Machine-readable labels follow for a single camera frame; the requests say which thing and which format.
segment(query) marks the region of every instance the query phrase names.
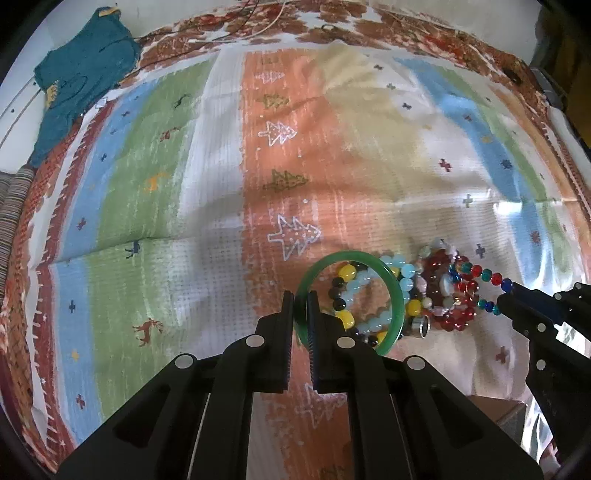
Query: white wire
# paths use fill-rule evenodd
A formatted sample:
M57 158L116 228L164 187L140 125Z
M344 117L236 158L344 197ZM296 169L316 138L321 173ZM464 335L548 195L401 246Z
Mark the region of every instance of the white wire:
M286 3L287 3L287 0L283 0L283 3L281 4L281 10L279 10L279 13L275 17L275 20L273 20L270 24L268 24L261 31L258 31L256 33L253 33L251 35L247 35L246 37L236 37L236 38L230 38L228 40L217 40L217 39L214 39L214 40L203 40L203 43L231 43L231 42L238 41L238 40L248 40L249 38L254 38L254 37L260 35L261 33L263 33L264 31L269 30L273 25L275 25L277 23L277 20L279 20L279 17L283 13L283 10L285 10Z

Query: deer pattern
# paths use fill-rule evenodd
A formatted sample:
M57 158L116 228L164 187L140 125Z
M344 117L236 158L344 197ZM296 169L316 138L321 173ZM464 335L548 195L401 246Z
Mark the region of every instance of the deer pattern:
M156 329L162 333L162 330L164 330L164 325L162 324L162 322L158 322L157 320L153 320L150 317L148 317L148 320L146 320L141 326L139 327L132 327L134 329L134 332L143 332L144 333L144 337L140 338L139 336L137 336L136 338L140 341L139 346L145 346L147 344L149 344L150 342L150 329L152 327L156 327Z

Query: white wall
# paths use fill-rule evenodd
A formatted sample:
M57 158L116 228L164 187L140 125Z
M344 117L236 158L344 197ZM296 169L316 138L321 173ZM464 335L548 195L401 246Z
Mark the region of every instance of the white wall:
M121 9L121 20L134 37L158 27L210 12L215 7L236 4L238 0L118 0L111 4ZM534 28L540 10L536 0L380 0L397 8L422 12L445 20L470 32L501 50L524 59L532 58ZM10 72L0 85L0 113L33 76L33 68L48 51L67 43L104 0L64 0L41 23ZM38 88L29 85L9 111L0 118L0 140L7 133L24 105ZM39 94L13 127L0 148L0 170L15 172L33 151L33 143L43 115L44 95Z

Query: striped cushion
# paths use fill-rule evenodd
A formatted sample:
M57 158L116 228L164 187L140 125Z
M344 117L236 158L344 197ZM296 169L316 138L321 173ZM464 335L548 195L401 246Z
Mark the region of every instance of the striped cushion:
M22 206L34 176L35 170L32 167L29 165L21 167L12 177L4 202L0 207L0 305L4 302L8 260L12 250L14 233L17 230Z
M2 204L4 203L4 198L6 197L6 193L8 191L8 186L14 175L12 173L4 173L0 171L0 208L2 208Z

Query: colorful striped blanket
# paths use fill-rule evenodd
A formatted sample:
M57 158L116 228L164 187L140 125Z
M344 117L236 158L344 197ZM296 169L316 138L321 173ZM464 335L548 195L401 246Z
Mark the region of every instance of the colorful striped blanket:
M252 333L331 252L412 259L445 238L529 288L586 279L588 192L528 77L513 85L504 57L470 42L466 68L445 49L452 33L427 22L399 48L394 30L371 33L390 17L365 7L321 41L330 19L302 5L287 18L306 32L286 23L111 91L38 171L0 314L0 385L50 469L178 353L216 355ZM324 306L335 269L314 285ZM535 410L527 342L506 317L404 338L390 355L410 353L466 394ZM345 397L312 390L296 342L292 366L288 393L255 399L251 478L350 468Z

